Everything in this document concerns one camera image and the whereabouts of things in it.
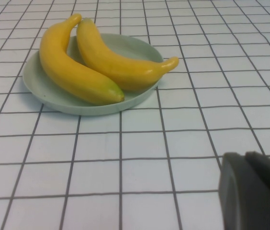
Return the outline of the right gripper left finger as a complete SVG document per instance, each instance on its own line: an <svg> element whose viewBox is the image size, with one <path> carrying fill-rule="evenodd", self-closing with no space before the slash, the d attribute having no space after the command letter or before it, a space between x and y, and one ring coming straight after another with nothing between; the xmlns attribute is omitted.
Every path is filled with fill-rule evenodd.
<svg viewBox="0 0 270 230"><path fill-rule="evenodd" d="M224 229L270 230L270 189L245 155L223 155L219 198Z"/></svg>

